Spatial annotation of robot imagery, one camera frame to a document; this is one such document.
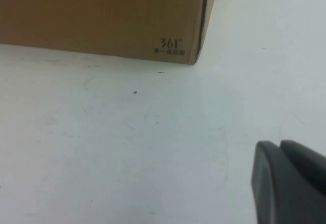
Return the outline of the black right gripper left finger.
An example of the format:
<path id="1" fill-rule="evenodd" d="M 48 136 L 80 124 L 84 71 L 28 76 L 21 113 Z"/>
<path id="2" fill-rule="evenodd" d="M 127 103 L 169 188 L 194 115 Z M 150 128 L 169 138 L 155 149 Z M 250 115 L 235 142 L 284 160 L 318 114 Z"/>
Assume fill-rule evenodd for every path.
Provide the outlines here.
<path id="1" fill-rule="evenodd" d="M 258 223 L 281 223 L 280 179 L 283 155 L 272 142 L 260 141 L 255 148 L 251 186 Z"/>

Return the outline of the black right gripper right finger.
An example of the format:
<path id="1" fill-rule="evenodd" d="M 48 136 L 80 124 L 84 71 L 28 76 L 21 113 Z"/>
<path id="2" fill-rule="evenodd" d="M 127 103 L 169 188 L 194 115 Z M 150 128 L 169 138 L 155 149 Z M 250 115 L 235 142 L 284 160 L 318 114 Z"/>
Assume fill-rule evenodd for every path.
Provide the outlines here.
<path id="1" fill-rule="evenodd" d="M 272 145 L 273 223 L 325 223 L 325 157 L 294 141 Z"/>

